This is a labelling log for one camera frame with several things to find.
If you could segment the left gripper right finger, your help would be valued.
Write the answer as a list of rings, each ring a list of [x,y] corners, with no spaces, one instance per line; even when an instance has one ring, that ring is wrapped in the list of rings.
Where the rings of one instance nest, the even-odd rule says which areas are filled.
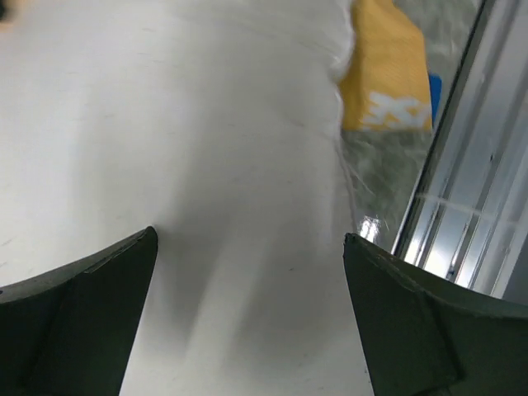
[[[527,307],[465,289],[355,233],[346,281],[376,395],[525,395]]]

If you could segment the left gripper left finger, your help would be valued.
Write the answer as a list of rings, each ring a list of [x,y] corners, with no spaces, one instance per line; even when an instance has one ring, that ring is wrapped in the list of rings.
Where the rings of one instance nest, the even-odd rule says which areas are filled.
[[[1,288],[3,395],[117,395],[158,255],[147,227]]]

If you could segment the yellow pillowcase with blue lining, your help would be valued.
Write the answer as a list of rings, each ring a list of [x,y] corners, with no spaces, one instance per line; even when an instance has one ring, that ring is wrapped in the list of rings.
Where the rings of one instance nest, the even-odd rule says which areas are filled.
[[[354,1],[355,44],[339,84],[342,128],[432,131],[425,39],[392,1]]]

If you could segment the white pillow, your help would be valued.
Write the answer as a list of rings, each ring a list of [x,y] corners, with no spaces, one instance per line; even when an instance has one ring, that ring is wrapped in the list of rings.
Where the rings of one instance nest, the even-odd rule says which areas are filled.
[[[1,31],[1,281],[139,229],[123,395],[369,395],[343,268],[348,1],[30,1]]]

